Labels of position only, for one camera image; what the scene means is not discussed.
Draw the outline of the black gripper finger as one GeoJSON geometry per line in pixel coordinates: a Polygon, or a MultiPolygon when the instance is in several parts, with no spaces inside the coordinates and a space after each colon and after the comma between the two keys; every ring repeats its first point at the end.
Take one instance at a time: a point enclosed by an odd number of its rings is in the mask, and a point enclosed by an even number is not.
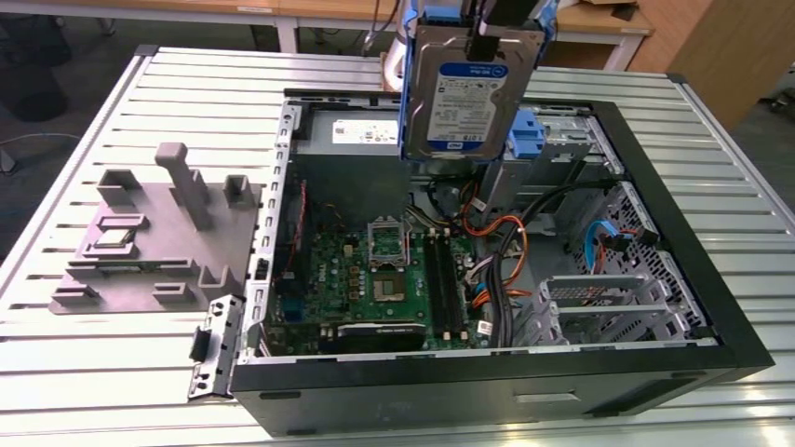
{"type": "Polygon", "coordinates": [[[491,61],[498,53],[498,27],[478,25],[471,29],[466,58],[470,61],[491,61]]]}

